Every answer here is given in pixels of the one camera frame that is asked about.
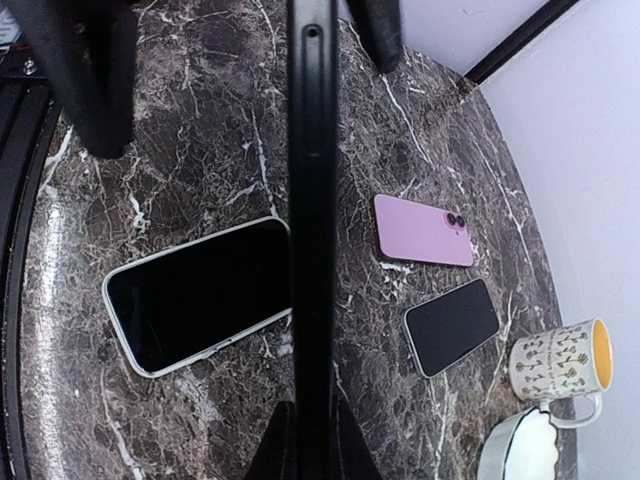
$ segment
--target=metal frame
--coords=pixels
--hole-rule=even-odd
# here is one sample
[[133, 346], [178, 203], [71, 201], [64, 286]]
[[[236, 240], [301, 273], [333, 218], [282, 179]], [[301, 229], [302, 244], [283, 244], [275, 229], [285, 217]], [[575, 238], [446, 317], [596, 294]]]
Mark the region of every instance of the metal frame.
[[20, 402], [20, 308], [33, 207], [59, 114], [49, 87], [31, 79], [9, 83], [0, 69], [0, 480], [30, 477]]

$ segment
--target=dark marble surface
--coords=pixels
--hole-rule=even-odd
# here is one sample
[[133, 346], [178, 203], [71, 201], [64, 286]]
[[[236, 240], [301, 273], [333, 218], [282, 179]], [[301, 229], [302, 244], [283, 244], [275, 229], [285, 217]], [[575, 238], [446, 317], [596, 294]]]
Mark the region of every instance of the dark marble surface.
[[[35, 479], [239, 479], [292, 398], [286, 320], [157, 380], [127, 364], [102, 303], [116, 266], [268, 214], [286, 219], [285, 3], [156, 0], [140, 10], [136, 142], [87, 155], [61, 121], [40, 187], [22, 319], [22, 401]], [[385, 479], [475, 478], [493, 425], [521, 411], [509, 346], [560, 324], [527, 197], [478, 91], [410, 51], [375, 75], [340, 26], [339, 387]], [[371, 199], [460, 210], [470, 269], [383, 261]], [[403, 312], [486, 280], [499, 337], [445, 374], [415, 371]], [[571, 404], [558, 405], [571, 414]], [[558, 478], [576, 476], [562, 432]]]

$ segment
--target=dual camera lens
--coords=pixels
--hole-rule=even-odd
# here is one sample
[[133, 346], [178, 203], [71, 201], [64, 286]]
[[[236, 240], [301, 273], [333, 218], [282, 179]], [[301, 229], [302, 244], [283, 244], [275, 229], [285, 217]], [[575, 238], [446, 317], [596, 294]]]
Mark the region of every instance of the dual camera lens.
[[461, 215], [454, 215], [453, 213], [447, 213], [447, 222], [449, 222], [449, 225], [452, 227], [456, 225], [464, 227], [467, 224]]

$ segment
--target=mug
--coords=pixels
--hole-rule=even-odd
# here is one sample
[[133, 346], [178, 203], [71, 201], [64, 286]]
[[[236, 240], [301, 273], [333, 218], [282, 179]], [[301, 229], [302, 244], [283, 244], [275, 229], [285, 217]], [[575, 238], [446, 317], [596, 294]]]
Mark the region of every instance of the mug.
[[519, 339], [509, 357], [509, 380], [520, 400], [538, 400], [542, 410], [560, 398], [584, 395], [594, 412], [582, 420], [551, 417], [558, 428], [584, 427], [602, 412], [602, 392], [613, 377], [611, 340], [604, 322], [595, 318]]

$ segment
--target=pink smartphone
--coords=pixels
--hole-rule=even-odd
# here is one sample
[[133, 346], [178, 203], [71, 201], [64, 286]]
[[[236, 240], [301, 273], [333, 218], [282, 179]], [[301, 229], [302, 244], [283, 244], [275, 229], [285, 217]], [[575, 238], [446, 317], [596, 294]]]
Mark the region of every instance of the pink smartphone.
[[380, 250], [389, 258], [470, 267], [471, 241], [459, 214], [388, 195], [373, 199]]

